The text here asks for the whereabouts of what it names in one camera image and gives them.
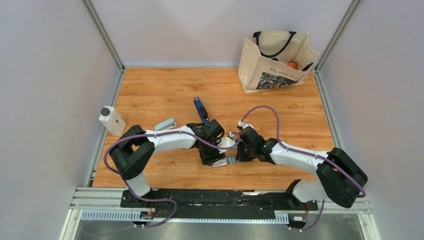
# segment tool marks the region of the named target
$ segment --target blue utility knife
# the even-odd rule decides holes
[[[193,102],[202,123],[204,124],[209,123],[208,112],[206,111],[206,108],[203,106],[202,101],[200,101],[200,98],[198,96],[195,97]]]

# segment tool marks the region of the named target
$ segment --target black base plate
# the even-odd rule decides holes
[[[189,219],[275,219],[275,210],[306,211],[306,204],[285,192],[268,192],[257,195],[254,190],[223,189],[170,189],[151,190],[143,196],[146,199],[171,198],[177,202],[174,218]],[[309,210],[318,210],[317,203],[308,202]],[[129,190],[122,193],[122,208],[157,207],[155,217],[170,215],[174,205],[171,202],[151,203],[136,199]]]

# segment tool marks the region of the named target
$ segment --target canvas bag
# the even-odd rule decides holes
[[[308,33],[265,30],[244,39],[238,77],[246,93],[303,84],[317,53]],[[297,70],[287,66],[297,63]]]

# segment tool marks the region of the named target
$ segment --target wooden tabletop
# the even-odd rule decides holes
[[[174,118],[177,128],[200,123],[193,104],[200,97],[210,119],[216,119],[226,133],[237,131],[237,122],[257,105],[269,105],[280,118],[280,138],[290,145],[329,151],[334,146],[312,73],[304,84],[246,94],[237,68],[127,68],[116,102],[126,129],[140,125],[145,130]],[[272,111],[259,108],[245,123],[252,124],[264,139],[276,137]],[[108,133],[104,151],[118,137]],[[93,187],[125,187],[121,177],[109,171],[103,154]],[[285,190],[295,179],[310,180],[303,170],[259,162],[235,163],[212,168],[202,165],[199,151],[175,149],[151,157],[144,174],[152,188]]]

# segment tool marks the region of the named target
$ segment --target white bottle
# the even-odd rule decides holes
[[[100,110],[100,122],[116,137],[121,137],[127,125],[113,106],[105,106]]]

